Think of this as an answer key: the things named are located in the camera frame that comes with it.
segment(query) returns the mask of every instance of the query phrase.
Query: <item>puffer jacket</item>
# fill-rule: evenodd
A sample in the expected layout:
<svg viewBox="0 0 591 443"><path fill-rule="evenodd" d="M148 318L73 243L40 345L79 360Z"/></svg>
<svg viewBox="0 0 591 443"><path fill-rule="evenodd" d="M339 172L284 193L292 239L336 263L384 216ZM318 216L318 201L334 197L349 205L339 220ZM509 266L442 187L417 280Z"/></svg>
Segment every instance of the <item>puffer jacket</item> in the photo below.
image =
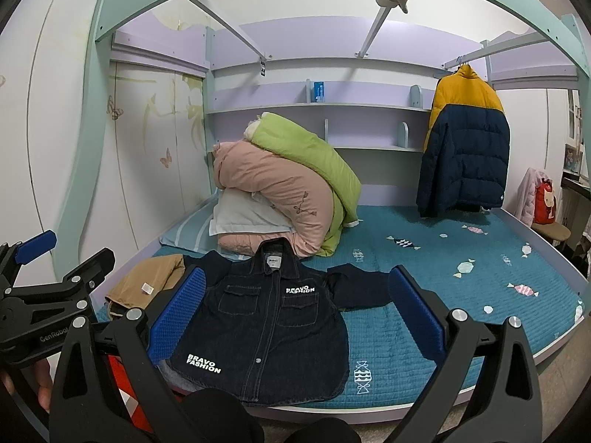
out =
<svg viewBox="0 0 591 443"><path fill-rule="evenodd" d="M509 124L501 101L462 65L435 90L417 192L421 216L502 206L508 166Z"/></svg>

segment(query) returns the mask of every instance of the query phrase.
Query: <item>denim shirt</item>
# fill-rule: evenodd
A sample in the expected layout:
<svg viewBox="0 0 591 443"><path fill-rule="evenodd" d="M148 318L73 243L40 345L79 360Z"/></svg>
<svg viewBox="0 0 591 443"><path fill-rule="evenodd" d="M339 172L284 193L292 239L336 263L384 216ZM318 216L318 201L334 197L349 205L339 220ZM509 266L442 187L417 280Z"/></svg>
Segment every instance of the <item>denim shirt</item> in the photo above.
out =
<svg viewBox="0 0 591 443"><path fill-rule="evenodd" d="M194 260L207 288L170 366L202 388L257 406L322 401L349 377L349 341L339 311L387 304L386 274L352 265L328 273L303 266L284 238L250 260L214 251ZM355 295L363 292L357 306Z"/></svg>

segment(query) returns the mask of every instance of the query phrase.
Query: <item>silver bolt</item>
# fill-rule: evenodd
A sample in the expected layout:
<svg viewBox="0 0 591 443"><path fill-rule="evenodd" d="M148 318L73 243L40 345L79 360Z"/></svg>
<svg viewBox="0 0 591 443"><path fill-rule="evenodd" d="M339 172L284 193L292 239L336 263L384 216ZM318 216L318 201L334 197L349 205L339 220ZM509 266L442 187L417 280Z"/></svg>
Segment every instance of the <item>silver bolt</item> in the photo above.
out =
<svg viewBox="0 0 591 443"><path fill-rule="evenodd" d="M451 316L453 319L457 321L466 321L468 319L468 313L466 313L463 309L457 308L451 312Z"/></svg>
<svg viewBox="0 0 591 443"><path fill-rule="evenodd" d="M86 318L84 316L76 316L73 321L74 328L82 328L86 323Z"/></svg>
<svg viewBox="0 0 591 443"><path fill-rule="evenodd" d="M517 318L517 316L510 316L509 325L513 328L521 328L521 319Z"/></svg>
<svg viewBox="0 0 591 443"><path fill-rule="evenodd" d="M127 319L131 319L131 321L135 321L140 319L142 316L142 311L139 308L132 308L125 314Z"/></svg>

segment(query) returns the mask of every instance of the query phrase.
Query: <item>red backpack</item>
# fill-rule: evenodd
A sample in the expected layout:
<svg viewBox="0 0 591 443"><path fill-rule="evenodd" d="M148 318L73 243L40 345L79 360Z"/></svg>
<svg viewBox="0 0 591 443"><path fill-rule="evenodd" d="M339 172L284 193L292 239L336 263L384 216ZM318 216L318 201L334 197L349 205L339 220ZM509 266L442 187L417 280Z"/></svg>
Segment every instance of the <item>red backpack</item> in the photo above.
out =
<svg viewBox="0 0 591 443"><path fill-rule="evenodd" d="M552 182L544 180L536 188L536 207L534 208L534 223L548 225L556 218L556 197L552 189Z"/></svg>

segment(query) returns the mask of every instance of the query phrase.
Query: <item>tiled floor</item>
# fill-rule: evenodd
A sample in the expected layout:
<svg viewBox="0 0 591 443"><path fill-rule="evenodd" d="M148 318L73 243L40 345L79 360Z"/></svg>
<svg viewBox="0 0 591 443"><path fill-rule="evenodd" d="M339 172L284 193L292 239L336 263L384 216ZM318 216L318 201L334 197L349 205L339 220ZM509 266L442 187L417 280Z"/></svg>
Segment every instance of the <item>tiled floor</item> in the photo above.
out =
<svg viewBox="0 0 591 443"><path fill-rule="evenodd" d="M546 438L565 417L591 376L591 318L586 318L569 342L551 362L539 366L542 393L543 437ZM442 430L456 426L466 405L455 407ZM283 443L300 425L262 420L265 443ZM382 443L396 427L395 422L356 425L363 443Z"/></svg>

